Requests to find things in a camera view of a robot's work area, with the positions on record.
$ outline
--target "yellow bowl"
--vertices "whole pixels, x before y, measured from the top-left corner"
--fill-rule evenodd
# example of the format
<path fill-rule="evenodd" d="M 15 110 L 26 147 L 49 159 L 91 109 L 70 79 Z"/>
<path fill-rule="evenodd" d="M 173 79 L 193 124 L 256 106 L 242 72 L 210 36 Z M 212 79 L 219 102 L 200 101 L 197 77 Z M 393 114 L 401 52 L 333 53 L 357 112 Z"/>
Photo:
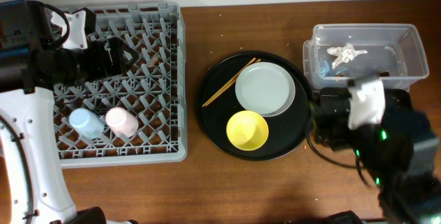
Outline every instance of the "yellow bowl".
<path fill-rule="evenodd" d="M 256 112 L 240 111 L 228 121 L 227 136 L 238 149 L 252 151 L 261 147 L 268 139 L 266 120 Z"/>

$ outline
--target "white crumpled paper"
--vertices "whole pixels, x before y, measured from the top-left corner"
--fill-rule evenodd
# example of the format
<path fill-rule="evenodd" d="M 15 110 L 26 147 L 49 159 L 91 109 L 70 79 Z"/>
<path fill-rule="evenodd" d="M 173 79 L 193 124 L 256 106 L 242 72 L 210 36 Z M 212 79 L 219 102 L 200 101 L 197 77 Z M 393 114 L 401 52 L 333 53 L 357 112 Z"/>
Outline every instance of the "white crumpled paper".
<path fill-rule="evenodd" d="M 346 43 L 344 47 L 332 47 L 327 49 L 330 55 L 338 56 L 337 59 L 332 62 L 332 69 L 336 69 L 341 63 L 348 63 L 360 54 L 366 54 L 366 50 L 355 50 L 353 45 Z"/>

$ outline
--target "brown wooden surface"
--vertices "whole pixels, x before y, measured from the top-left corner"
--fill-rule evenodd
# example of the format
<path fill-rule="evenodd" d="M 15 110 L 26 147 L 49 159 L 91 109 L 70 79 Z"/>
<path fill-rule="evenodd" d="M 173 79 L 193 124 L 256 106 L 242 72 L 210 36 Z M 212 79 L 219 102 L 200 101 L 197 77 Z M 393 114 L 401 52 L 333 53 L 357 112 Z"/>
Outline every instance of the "brown wooden surface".
<path fill-rule="evenodd" d="M 188 157 L 180 163 L 64 170 L 78 210 L 100 206 L 110 219 L 139 223 L 266 223 L 353 210 L 379 218 L 377 191 L 356 171 L 328 164 L 303 143 L 274 161 L 249 162 L 216 148 L 194 115 L 209 66 L 242 50 L 273 52 L 302 68 L 302 45 L 318 23 L 412 23 L 420 32 L 430 76 L 411 86 L 416 108 L 441 134 L 441 0 L 344 1 L 183 8 L 187 35 Z M 353 154 L 332 154 L 353 163 Z M 441 175 L 441 156 L 437 158 Z M 10 195 L 0 159 L 0 222 Z"/>

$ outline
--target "green light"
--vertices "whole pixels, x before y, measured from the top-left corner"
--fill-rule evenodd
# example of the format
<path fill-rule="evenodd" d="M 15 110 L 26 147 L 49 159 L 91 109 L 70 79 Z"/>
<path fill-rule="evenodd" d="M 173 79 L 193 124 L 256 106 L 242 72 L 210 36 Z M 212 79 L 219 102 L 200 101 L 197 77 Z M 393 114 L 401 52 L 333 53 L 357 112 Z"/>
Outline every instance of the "green light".
<path fill-rule="evenodd" d="M 431 219 L 432 224 L 440 224 L 441 223 L 441 217 L 437 216 L 435 218 Z"/>
<path fill-rule="evenodd" d="M 383 139 L 383 140 L 387 139 L 387 134 L 386 134 L 386 131 L 384 131 L 384 130 L 381 131 L 381 139 Z"/>

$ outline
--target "cup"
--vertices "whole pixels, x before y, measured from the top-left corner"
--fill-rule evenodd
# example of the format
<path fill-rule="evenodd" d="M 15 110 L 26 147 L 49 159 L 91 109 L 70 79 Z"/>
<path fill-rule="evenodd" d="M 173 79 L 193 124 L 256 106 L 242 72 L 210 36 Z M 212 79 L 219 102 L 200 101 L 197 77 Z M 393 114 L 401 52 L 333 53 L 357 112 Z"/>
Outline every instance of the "cup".
<path fill-rule="evenodd" d="M 80 135 L 86 136 L 89 139 L 95 139 L 104 131 L 104 122 L 102 122 L 98 115 L 86 110 L 85 108 L 78 108 L 69 116 L 69 124 Z"/>
<path fill-rule="evenodd" d="M 131 137 L 138 130 L 136 117 L 121 107 L 114 107 L 107 111 L 105 122 L 118 137 L 121 134 Z"/>
<path fill-rule="evenodd" d="M 227 123 L 227 137 L 238 149 L 253 151 L 268 139 L 269 128 L 266 120 L 249 110 L 235 113 Z"/>

